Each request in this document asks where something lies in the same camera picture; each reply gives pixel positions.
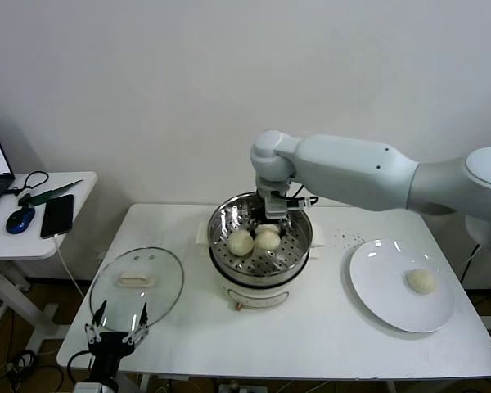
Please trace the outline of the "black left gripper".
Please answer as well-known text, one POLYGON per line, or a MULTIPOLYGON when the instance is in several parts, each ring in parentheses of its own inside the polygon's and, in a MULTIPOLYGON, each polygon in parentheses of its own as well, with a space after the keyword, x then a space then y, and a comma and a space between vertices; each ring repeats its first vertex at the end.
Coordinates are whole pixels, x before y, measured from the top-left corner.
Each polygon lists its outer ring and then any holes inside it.
POLYGON ((102 318, 107 301, 93 313, 92 321, 84 326, 88 337, 88 348, 94 357, 90 382, 111 382, 119 371, 119 364, 124 357, 134 352, 134 344, 140 344, 149 334, 147 303, 142 307, 139 318, 133 316, 131 332, 101 332, 102 318))

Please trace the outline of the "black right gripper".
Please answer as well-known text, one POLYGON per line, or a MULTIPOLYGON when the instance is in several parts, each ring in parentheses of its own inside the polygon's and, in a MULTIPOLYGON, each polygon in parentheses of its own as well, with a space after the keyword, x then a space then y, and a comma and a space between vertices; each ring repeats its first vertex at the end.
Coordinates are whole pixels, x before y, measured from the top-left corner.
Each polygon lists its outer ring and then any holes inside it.
MULTIPOLYGON (((259 211, 263 217, 268 220, 278 220, 280 229, 279 236, 284 237, 291 232, 291 220, 288 217, 288 200, 286 194, 289 191, 289 186, 271 187, 258 186, 257 194, 259 197, 259 211)), ((257 219, 251 219, 246 229, 248 233, 255 238, 256 228, 259 226, 257 219)))

